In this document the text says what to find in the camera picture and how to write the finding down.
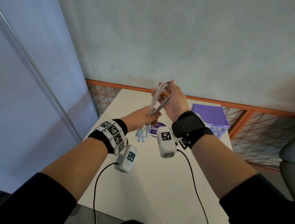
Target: table surface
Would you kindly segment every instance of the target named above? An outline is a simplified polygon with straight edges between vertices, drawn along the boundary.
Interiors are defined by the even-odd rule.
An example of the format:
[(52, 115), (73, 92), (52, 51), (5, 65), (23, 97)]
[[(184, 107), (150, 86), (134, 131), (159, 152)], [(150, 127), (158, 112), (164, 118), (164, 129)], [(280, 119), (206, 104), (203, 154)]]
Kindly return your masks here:
[[(103, 121), (123, 117), (141, 107), (150, 105), (151, 100), (150, 93), (122, 89), (89, 134)], [(196, 100), (188, 100), (188, 103), (190, 108), (193, 103), (220, 106)], [(158, 121), (171, 127), (172, 121), (164, 110), (161, 112), (162, 116)], [(129, 144), (137, 147), (139, 151), (133, 168), (129, 173), (121, 173), (111, 166), (102, 173), (96, 188), (95, 209), (122, 220), (136, 219), (145, 224), (206, 223), (185, 157), (177, 153), (173, 158), (161, 158), (157, 139), (152, 136), (149, 136), (145, 143), (137, 142), (135, 132), (128, 133), (127, 138)], [(221, 141), (232, 150), (227, 132), (222, 136)], [(228, 216), (219, 205), (218, 198), (190, 149), (185, 150), (184, 153), (191, 163), (196, 188), (209, 224), (228, 223)], [(93, 208), (96, 178), (104, 167), (115, 162), (116, 159), (117, 157), (112, 154), (107, 156), (95, 178), (78, 201), (79, 204)]]

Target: black sleeve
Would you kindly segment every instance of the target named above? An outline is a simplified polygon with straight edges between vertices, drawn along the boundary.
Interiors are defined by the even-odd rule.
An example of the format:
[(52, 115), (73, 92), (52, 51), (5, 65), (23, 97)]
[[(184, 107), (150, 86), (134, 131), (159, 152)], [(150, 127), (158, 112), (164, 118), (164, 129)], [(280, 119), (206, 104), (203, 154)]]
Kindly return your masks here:
[(263, 175), (246, 180), (219, 201), (236, 223), (294, 223), (295, 202), (289, 201)]
[(57, 181), (37, 173), (1, 206), (2, 223), (64, 223), (77, 204)]

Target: circular sticker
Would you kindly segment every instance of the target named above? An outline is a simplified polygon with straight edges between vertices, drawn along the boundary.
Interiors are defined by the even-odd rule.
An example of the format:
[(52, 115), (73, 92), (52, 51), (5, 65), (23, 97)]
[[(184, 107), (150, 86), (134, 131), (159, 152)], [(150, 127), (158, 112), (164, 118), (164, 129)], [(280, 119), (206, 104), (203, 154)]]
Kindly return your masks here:
[(161, 122), (158, 122), (158, 124), (156, 126), (151, 126), (150, 127), (150, 135), (156, 138), (158, 127), (164, 127), (164, 126), (166, 126), (166, 125), (164, 125)]

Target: purple storage box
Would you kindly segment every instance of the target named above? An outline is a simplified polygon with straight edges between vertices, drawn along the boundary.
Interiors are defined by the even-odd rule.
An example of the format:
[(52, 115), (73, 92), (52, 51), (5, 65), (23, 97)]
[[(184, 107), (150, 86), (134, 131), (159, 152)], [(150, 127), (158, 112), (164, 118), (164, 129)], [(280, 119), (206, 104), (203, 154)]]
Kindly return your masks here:
[(219, 139), (230, 127), (222, 107), (194, 103), (191, 111), (199, 114), (210, 125), (212, 132)]

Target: metal pole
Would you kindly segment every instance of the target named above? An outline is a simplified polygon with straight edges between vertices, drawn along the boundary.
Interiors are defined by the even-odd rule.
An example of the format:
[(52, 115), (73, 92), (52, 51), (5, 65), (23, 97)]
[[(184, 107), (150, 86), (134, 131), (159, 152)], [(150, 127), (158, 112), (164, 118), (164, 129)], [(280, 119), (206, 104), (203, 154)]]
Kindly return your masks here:
[(31, 58), (29, 52), (26, 50), (26, 48), (24, 47), (24, 45), (22, 44), (21, 40), (18, 38), (17, 34), (15, 33), (15, 31), (13, 30), (12, 26), (10, 25), (10, 23), (8, 22), (8, 20), (6, 19), (5, 15), (3, 14), (2, 10), (0, 9), (0, 17), (1, 19), (5, 22), (6, 26), (9, 28), (10, 32), (12, 33), (12, 35), (14, 36), (15, 40), (17, 41), (17, 43), (19, 44), (20, 48), (22, 49), (22, 51), (24, 52), (24, 54), (26, 55), (26, 57), (28, 58), (28, 60), (30, 61), (31, 65), (33, 66), (33, 68), (35, 69), (35, 71), (37, 72), (38, 76), (40, 77), (40, 79), (42, 80), (42, 82), (44, 83), (44, 85), (46, 86), (46, 88), (48, 89), (48, 91), (50, 92), (50, 94), (52, 95), (53, 99), (55, 100), (55, 102), (57, 103), (58, 107), (61, 109), (62, 113), (64, 114), (64, 116), (66, 117), (67, 121), (70, 123), (71, 127), (74, 129), (75, 133), (77, 134), (77, 136), (79, 137), (80, 141), (82, 141), (81, 136), (79, 135), (77, 129), (75, 128), (74, 124), (72, 123), (71, 119), (69, 118), (69, 116), (67, 115), (66, 111), (63, 109), (63, 106), (60, 104), (60, 102), (58, 101), (57, 97), (55, 96), (54, 92), (52, 91), (52, 89), (50, 88), (50, 86), (48, 85), (47, 81), (45, 80), (45, 78), (43, 77), (41, 71), (39, 70), (39, 68), (37, 67), (37, 65), (35, 64), (34, 60)]

